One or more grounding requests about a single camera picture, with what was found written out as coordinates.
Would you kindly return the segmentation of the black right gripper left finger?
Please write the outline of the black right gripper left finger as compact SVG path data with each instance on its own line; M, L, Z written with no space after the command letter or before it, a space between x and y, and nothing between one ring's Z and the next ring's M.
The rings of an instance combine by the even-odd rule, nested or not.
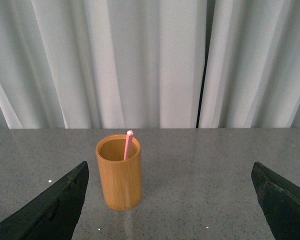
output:
M0 222L0 240L70 240L82 213L89 167L81 162Z

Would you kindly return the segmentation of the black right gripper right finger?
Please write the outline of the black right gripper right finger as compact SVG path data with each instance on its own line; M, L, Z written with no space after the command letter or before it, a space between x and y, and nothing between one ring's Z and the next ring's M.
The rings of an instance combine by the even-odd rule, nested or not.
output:
M300 240L300 187L260 162L251 179L258 203L276 240Z

